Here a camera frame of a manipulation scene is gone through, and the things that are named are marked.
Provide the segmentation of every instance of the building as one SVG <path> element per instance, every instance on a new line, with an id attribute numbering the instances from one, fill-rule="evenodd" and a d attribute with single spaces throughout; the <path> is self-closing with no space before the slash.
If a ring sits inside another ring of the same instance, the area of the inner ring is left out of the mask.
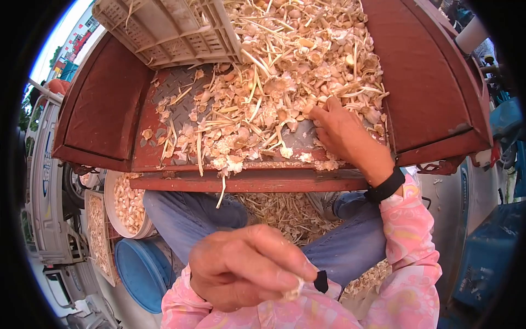
<path id="1" fill-rule="evenodd" d="M 80 17 L 75 28 L 71 31 L 66 43 L 58 53 L 58 59 L 48 75 L 47 81 L 61 78 L 62 72 L 68 63 L 73 63 L 77 54 L 83 48 L 93 31 L 99 26 L 99 22 L 92 16 L 94 2 Z"/>

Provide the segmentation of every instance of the sky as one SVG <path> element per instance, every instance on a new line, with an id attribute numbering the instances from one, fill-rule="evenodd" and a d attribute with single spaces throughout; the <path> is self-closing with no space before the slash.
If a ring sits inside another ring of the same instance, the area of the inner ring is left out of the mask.
<path id="1" fill-rule="evenodd" d="M 53 58 L 55 49 L 57 46 L 63 46 L 64 43 L 66 43 L 69 34 L 77 25 L 77 21 L 86 9 L 88 9 L 92 1 L 93 0 L 76 0 L 69 8 L 69 11 L 60 18 L 33 65 L 33 69 L 29 75 L 31 79 L 37 83 L 47 79 L 49 71 L 51 70 L 49 61 Z"/>

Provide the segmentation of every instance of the blue bucket lid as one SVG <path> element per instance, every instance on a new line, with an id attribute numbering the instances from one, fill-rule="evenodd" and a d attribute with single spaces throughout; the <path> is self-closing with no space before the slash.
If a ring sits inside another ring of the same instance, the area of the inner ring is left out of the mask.
<path id="1" fill-rule="evenodd" d="M 169 278 L 150 248 L 152 246 L 142 241 L 124 238 L 115 245 L 115 265 L 134 301 L 148 312 L 157 314 L 161 312 Z"/>

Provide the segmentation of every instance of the blue jeans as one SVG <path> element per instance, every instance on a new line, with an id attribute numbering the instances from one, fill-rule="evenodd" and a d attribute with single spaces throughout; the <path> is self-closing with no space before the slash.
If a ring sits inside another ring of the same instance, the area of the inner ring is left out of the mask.
<path id="1" fill-rule="evenodd" d="M 196 242 L 218 227 L 242 228 L 247 212 L 237 202 L 205 193 L 146 191 L 143 204 L 159 234 L 184 263 Z M 301 250 L 327 277 L 345 287 L 386 258 L 386 237 L 378 205 L 363 192 L 343 194 L 334 204 L 334 214 L 345 220 L 340 226 Z"/>

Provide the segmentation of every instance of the hand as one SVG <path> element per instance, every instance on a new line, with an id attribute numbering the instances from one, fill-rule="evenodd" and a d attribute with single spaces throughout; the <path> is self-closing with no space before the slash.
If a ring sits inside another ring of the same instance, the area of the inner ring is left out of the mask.
<path id="1" fill-rule="evenodd" d="M 281 299 L 298 286 L 295 275 L 308 282 L 317 277 L 300 248 L 262 224 L 208 235 L 188 262 L 192 289 L 223 312 Z"/>
<path id="2" fill-rule="evenodd" d="M 376 187 L 393 173 L 395 166 L 389 149 L 369 135 L 360 118 L 330 97 L 309 116 L 320 123 L 318 138 L 327 150 L 360 169 L 369 185 Z"/>

